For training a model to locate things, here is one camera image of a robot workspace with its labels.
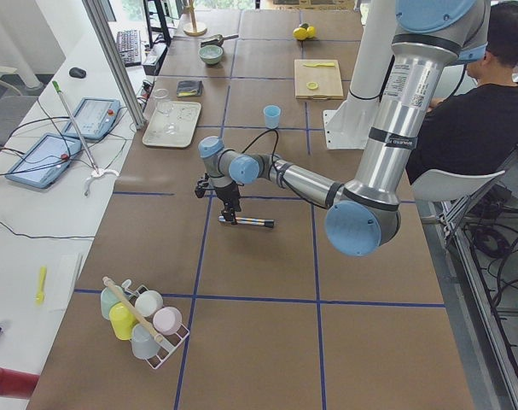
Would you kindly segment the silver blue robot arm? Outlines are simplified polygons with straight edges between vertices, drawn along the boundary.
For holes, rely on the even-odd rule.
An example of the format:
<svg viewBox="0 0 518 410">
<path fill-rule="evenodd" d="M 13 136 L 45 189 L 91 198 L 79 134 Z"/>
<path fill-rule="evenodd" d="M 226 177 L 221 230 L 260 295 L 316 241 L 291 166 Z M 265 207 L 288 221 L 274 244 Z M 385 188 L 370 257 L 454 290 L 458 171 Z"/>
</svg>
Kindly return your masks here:
<svg viewBox="0 0 518 410">
<path fill-rule="evenodd" d="M 224 219 L 236 222 L 240 185 L 258 178 L 289 189 L 327 209 L 328 240 L 341 253 L 365 256 L 390 241 L 400 226 L 396 190 L 410 152 L 416 147 L 426 109 L 445 67 L 485 54 L 490 4 L 487 1 L 396 1 L 382 13 L 372 2 L 370 18 L 394 23 L 383 41 L 391 55 L 387 84 L 370 128 L 354 179 L 342 184 L 282 160 L 275 154 L 246 155 L 224 147 L 222 138 L 200 141 L 206 169 L 195 187 L 224 204 Z"/>
</svg>

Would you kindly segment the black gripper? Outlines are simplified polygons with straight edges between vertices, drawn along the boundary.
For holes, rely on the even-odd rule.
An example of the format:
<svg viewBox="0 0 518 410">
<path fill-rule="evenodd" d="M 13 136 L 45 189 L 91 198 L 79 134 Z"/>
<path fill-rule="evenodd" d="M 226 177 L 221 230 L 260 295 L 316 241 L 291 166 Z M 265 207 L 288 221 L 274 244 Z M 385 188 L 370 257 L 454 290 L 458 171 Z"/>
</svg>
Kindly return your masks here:
<svg viewBox="0 0 518 410">
<path fill-rule="evenodd" d="M 221 211 L 221 216 L 224 222 L 229 222 L 232 225 L 237 225 L 236 212 L 241 212 L 240 205 L 240 191 L 238 184 L 232 182 L 224 187 L 216 187 L 215 192 L 217 197 L 223 202 L 224 209 Z"/>
</svg>

